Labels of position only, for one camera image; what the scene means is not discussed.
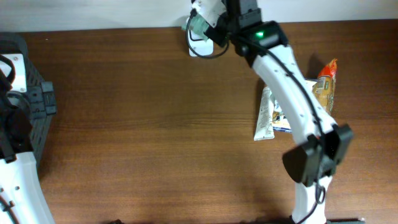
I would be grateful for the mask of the mint green wipes pack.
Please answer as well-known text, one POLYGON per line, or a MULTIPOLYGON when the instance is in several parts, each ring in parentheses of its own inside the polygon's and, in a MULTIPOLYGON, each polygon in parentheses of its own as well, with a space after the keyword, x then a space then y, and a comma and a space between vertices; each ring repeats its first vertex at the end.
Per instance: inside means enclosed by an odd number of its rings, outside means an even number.
POLYGON ((205 32, 209 28, 208 23, 201 15, 196 15, 190 20, 189 31, 192 34, 193 40, 207 41, 209 38, 205 32))

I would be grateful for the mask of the cream yellow snack bag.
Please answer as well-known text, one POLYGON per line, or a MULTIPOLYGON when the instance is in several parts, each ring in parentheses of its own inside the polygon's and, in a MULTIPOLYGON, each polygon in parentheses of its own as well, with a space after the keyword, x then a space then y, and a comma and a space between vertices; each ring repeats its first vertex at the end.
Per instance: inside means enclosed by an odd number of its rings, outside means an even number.
POLYGON ((291 133, 290 124, 285 117, 285 113, 282 111, 280 104, 276 100, 273 93, 270 95, 270 100, 273 105, 273 112, 272 112, 272 127, 274 131, 284 132, 284 133, 291 133))

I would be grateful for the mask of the orange spaghetti package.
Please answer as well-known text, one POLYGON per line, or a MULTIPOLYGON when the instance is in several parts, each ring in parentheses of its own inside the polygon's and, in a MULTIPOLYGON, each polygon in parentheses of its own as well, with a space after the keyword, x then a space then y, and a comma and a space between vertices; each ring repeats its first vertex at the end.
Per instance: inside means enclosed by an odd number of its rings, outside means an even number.
POLYGON ((328 114, 331 114, 333 110, 337 63, 338 59, 334 58, 329 64, 325 65, 317 76, 317 83, 312 88, 315 98, 328 114))

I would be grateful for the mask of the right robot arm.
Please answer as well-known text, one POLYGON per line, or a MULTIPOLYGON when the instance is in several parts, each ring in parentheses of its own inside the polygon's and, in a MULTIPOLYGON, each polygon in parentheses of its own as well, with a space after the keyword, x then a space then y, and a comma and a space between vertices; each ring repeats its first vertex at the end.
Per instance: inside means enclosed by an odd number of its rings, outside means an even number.
POLYGON ((343 161, 353 131, 338 126, 305 83, 288 38, 276 21, 264 22, 257 1, 193 1, 204 18, 204 34, 220 47, 231 42, 236 53, 271 89, 287 117, 296 147, 282 156, 295 182, 292 223, 328 223, 326 192, 343 161))

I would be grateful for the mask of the white bamboo print tube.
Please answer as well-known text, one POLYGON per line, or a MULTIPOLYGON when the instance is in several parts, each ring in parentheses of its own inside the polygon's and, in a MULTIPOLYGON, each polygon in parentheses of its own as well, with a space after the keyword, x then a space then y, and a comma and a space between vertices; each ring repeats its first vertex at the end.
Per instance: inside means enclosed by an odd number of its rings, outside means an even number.
POLYGON ((263 89, 259 116, 257 118, 256 131, 254 133, 255 141, 274 139, 274 130, 272 127, 272 115, 274 105, 271 102, 271 90, 267 86, 263 89))

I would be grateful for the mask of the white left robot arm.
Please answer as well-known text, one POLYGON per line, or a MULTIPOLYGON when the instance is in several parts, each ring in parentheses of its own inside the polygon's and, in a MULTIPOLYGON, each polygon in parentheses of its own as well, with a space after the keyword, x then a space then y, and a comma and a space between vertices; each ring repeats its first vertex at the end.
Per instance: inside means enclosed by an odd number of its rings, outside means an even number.
POLYGON ((1 74, 1 223, 54 223, 30 141, 29 102, 1 74))

